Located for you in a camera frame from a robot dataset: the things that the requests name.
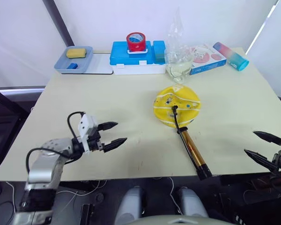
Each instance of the beige tabletop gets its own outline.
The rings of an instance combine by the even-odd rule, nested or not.
[[[235,49],[244,55],[242,49]],[[174,128],[153,114],[157,93],[175,83],[168,75],[55,74],[37,101],[0,166],[0,180],[26,180],[27,152],[53,138],[71,137],[67,116],[74,111],[95,115],[98,122],[116,121],[101,132],[107,143],[128,140],[108,153],[84,154],[64,166],[62,180],[94,180],[196,175]],[[272,159],[280,147],[259,139],[254,130],[281,137],[281,102],[250,63],[242,72],[230,65],[189,77],[186,86],[201,99],[198,117],[188,125],[213,174],[257,173],[244,148]],[[72,124],[77,132],[79,118]],[[31,156],[34,161],[37,153]]]

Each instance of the red tape roll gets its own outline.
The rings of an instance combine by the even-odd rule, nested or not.
[[[129,51],[139,52],[146,50],[146,36],[139,32],[133,32],[126,37]]]

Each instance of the blue tray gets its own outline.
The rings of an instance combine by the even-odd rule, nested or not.
[[[69,59],[67,57],[67,51],[71,48],[85,48],[86,49],[86,55],[85,58],[74,58]],[[55,63],[54,68],[60,72],[61,74],[82,74],[84,73],[93,56],[93,48],[90,46],[70,46],[65,49],[65,51],[62,53],[59,60]],[[71,63],[77,63],[78,67],[76,69],[67,69],[67,67]]]

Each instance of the colorful tumbler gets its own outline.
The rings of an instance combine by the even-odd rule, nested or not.
[[[244,59],[241,55],[229,49],[221,42],[217,42],[214,48],[226,57],[227,62],[238,71],[242,71],[249,64],[249,61]]]

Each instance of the white wall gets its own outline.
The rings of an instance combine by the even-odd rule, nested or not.
[[[281,96],[281,0],[247,55]]]
[[[110,51],[133,31],[164,40],[180,8],[190,45],[221,41],[246,51],[276,0],[55,0],[75,45]]]
[[[142,31],[165,39],[180,6],[184,40],[249,47],[276,0],[55,0],[75,45],[109,52]],[[0,1],[0,87],[46,85],[65,45],[41,0]]]
[[[65,47],[41,0],[0,1],[0,87],[46,85]]]

